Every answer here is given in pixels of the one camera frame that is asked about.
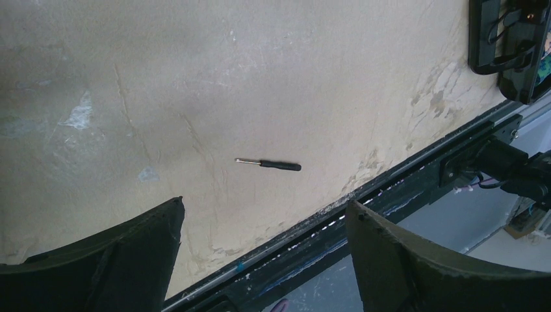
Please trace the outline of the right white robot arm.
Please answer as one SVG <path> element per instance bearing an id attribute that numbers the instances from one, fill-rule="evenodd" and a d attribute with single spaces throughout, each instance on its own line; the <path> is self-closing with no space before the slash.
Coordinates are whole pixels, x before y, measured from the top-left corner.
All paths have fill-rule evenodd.
<path id="1" fill-rule="evenodd" d="M 504 192 L 533 200 L 550 209 L 550 151 L 529 156 L 501 140 L 488 140 L 472 167 L 497 180 Z"/>

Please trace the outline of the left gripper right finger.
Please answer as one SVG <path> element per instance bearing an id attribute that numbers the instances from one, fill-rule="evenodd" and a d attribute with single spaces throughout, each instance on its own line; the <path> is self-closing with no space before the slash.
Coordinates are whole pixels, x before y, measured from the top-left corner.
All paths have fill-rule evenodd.
<path id="1" fill-rule="evenodd" d="M 469 257 L 352 201 L 346 234 L 365 311 L 549 311 L 550 274 Z"/>

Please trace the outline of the black foam-lined poker case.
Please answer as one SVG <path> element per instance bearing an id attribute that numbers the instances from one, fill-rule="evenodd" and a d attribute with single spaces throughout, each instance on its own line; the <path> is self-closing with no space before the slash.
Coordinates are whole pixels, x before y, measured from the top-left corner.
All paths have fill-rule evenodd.
<path id="1" fill-rule="evenodd" d="M 468 65 L 531 105 L 550 91 L 550 2 L 469 1 Z"/>

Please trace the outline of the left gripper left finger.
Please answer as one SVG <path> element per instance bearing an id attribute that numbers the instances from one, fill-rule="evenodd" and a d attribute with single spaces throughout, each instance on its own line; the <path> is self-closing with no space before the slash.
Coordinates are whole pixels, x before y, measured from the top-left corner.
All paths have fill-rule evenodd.
<path id="1" fill-rule="evenodd" d="M 185 207 L 172 198 L 77 242 L 1 266 L 2 311 L 160 311 Z"/>

